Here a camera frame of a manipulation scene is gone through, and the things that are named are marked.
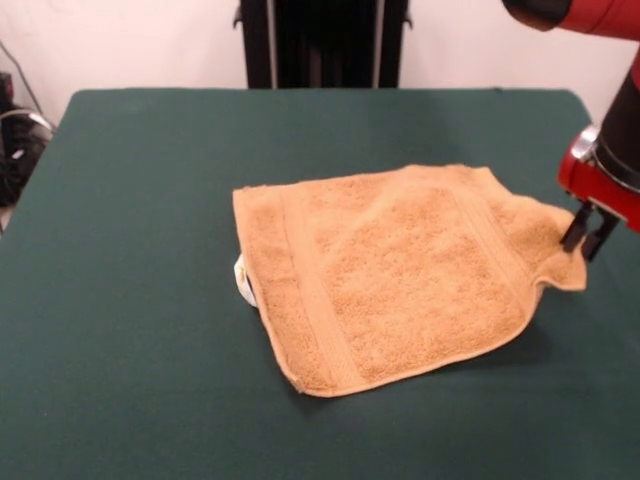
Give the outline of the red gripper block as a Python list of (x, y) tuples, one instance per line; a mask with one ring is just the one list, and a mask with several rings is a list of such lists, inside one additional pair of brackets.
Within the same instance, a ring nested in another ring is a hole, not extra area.
[(600, 213), (601, 222), (585, 237), (581, 253), (592, 262), (621, 220), (629, 229), (639, 232), (639, 192), (615, 180), (596, 156), (600, 129), (585, 127), (564, 154), (559, 172), (559, 185), (581, 201), (581, 206), (565, 231), (561, 245), (565, 252), (573, 252), (583, 240), (593, 206)]

